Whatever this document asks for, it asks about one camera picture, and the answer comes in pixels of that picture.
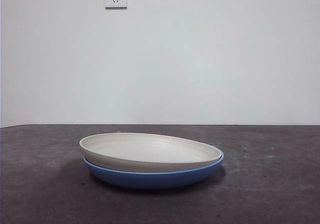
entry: dark table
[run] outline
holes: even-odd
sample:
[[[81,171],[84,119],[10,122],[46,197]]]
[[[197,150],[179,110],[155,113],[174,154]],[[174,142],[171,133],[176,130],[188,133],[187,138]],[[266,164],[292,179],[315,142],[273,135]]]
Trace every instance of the dark table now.
[[[106,184],[79,140],[110,132],[212,144],[225,159],[205,181],[168,190]],[[2,224],[318,224],[320,126],[22,125],[1,129]]]

